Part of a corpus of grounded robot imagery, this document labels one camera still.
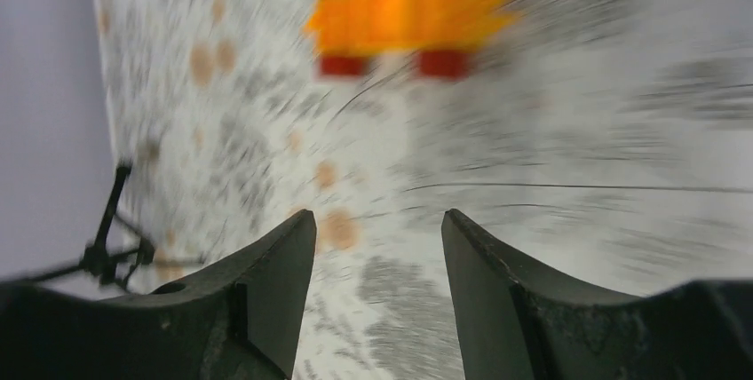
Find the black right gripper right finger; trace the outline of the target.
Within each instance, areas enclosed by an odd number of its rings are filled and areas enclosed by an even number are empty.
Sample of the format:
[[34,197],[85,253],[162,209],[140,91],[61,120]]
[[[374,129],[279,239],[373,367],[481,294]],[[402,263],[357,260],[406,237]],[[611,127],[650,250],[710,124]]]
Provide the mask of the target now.
[[581,281],[459,210],[441,225],[469,379],[749,379],[752,283],[695,280],[648,297]]

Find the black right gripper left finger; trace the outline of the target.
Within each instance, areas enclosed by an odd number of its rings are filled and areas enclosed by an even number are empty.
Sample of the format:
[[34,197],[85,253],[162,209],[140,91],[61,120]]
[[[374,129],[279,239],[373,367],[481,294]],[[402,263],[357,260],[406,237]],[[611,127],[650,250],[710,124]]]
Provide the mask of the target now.
[[316,224],[300,210],[259,240],[146,295],[86,300],[1,287],[4,379],[289,379]]

